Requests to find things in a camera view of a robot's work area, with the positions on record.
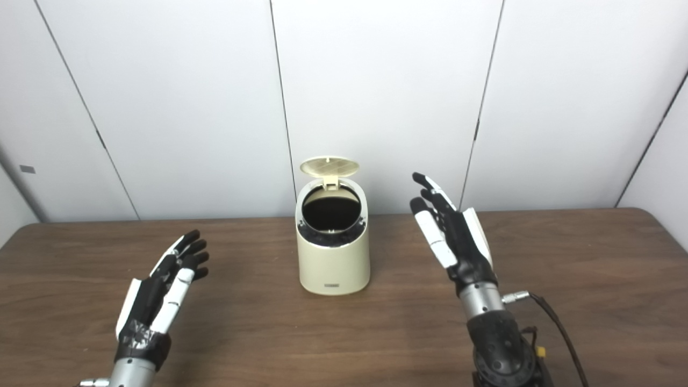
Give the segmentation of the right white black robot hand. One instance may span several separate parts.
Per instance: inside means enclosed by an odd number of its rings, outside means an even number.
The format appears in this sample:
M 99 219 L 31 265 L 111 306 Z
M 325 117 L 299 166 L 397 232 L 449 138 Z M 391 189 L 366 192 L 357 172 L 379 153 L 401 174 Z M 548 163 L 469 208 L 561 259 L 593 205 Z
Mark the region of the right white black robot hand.
M 411 212 L 456 291 L 481 283 L 497 286 L 491 250 L 475 209 L 460 211 L 430 177 L 418 172 L 411 176 L 422 186 L 421 195 L 410 201 Z

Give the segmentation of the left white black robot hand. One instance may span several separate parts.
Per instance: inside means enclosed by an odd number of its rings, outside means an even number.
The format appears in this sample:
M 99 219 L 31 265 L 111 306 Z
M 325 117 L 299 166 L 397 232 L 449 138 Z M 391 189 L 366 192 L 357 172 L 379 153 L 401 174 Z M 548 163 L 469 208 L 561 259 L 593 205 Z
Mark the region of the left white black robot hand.
M 209 274 L 206 240 L 199 230 L 170 245 L 145 279 L 132 279 L 116 324 L 115 360 L 151 363 L 159 371 L 169 356 L 169 330 L 191 284 Z

